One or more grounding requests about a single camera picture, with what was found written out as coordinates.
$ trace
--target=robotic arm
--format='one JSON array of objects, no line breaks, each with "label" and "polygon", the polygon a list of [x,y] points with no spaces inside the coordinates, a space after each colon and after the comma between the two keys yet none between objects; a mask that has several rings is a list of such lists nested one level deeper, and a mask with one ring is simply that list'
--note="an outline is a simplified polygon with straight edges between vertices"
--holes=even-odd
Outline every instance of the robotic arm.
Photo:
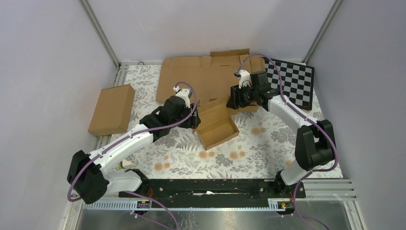
[{"label": "robotic arm", "polygon": [[89,154],[85,154],[82,150],[74,154],[67,180],[72,184],[82,171],[73,188],[86,204],[97,201],[104,194],[135,191],[141,184],[141,178],[137,173],[109,171],[134,151],[167,135],[170,129],[176,126],[175,123],[184,120],[192,112],[193,114],[181,122],[179,127],[197,128],[200,119],[196,105],[190,104],[191,90],[175,87],[174,91],[176,95],[143,117],[140,124],[114,142]]},{"label": "robotic arm", "polygon": [[[238,109],[239,107],[246,107],[250,103],[256,102],[266,111],[277,115],[293,132],[297,133],[295,145],[296,159],[289,167],[277,173],[275,178],[278,183],[277,190],[283,193],[287,189],[291,189],[291,185],[297,183],[313,168],[327,164],[334,159],[330,143],[314,125],[307,121],[307,119],[313,121],[316,121],[316,119],[313,117],[304,119],[289,107],[284,102],[289,101],[289,98],[283,95],[285,98],[283,100],[279,89],[271,88],[266,72],[250,74],[245,70],[240,70],[237,76],[241,77],[239,85],[231,87],[231,97],[227,107]],[[293,103],[290,106],[295,107],[297,111],[302,113],[303,117],[307,117]],[[335,144],[332,124],[328,120],[317,121],[317,124],[322,127]]]}]

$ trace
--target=gray wall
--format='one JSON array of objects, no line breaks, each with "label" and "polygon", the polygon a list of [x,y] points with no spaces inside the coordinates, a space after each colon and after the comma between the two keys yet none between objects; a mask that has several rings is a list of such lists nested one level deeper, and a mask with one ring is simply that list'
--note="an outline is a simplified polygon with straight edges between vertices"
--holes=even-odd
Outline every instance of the gray wall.
[{"label": "gray wall", "polygon": [[55,230],[114,66],[77,0],[0,3],[0,229]]},{"label": "gray wall", "polygon": [[251,48],[302,60],[334,0],[89,0],[121,61]]},{"label": "gray wall", "polygon": [[369,230],[405,229],[406,1],[344,1],[316,49],[315,87]]}]

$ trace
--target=small cardboard box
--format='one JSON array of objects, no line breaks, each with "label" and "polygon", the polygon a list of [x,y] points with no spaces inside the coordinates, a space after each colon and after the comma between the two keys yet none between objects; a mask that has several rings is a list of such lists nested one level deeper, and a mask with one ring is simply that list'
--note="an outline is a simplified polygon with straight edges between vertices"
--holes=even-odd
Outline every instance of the small cardboard box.
[{"label": "small cardboard box", "polygon": [[100,92],[89,125],[89,133],[105,136],[127,132],[135,90],[131,85],[121,85]]},{"label": "small cardboard box", "polygon": [[[168,57],[161,67],[159,76],[157,101],[164,103],[173,95],[172,85],[186,81],[196,90],[200,105],[211,99],[230,95],[230,87],[238,84],[234,76],[241,61],[249,54],[249,49],[211,52],[210,56],[202,57]],[[252,73],[265,71],[265,61],[259,56],[250,57],[242,69]],[[257,106],[247,106],[244,112],[255,112]]]},{"label": "small cardboard box", "polygon": [[198,107],[198,114],[201,123],[197,132],[205,150],[209,150],[222,144],[239,134],[239,130],[231,119],[231,115],[237,114],[237,110],[226,107],[228,96],[216,99],[205,105]]}]

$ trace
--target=checkerboard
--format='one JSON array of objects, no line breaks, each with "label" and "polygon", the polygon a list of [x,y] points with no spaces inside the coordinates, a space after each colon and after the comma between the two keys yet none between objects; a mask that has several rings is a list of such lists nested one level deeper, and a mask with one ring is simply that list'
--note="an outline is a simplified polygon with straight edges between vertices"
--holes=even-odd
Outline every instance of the checkerboard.
[{"label": "checkerboard", "polygon": [[[313,82],[315,68],[299,65],[292,62],[274,60],[281,71],[283,80],[283,93],[297,107],[312,110]],[[271,87],[279,88],[279,76],[273,64],[265,60],[265,70]]]}]

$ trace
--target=cable connector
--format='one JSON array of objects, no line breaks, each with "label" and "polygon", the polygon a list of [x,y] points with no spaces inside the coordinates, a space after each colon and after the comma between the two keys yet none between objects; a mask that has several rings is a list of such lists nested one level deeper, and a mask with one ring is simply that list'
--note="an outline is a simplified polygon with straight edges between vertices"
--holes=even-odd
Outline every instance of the cable connector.
[{"label": "cable connector", "polygon": [[175,93],[178,93],[180,91],[180,88],[179,88],[179,86],[174,86],[173,90],[175,91]]}]

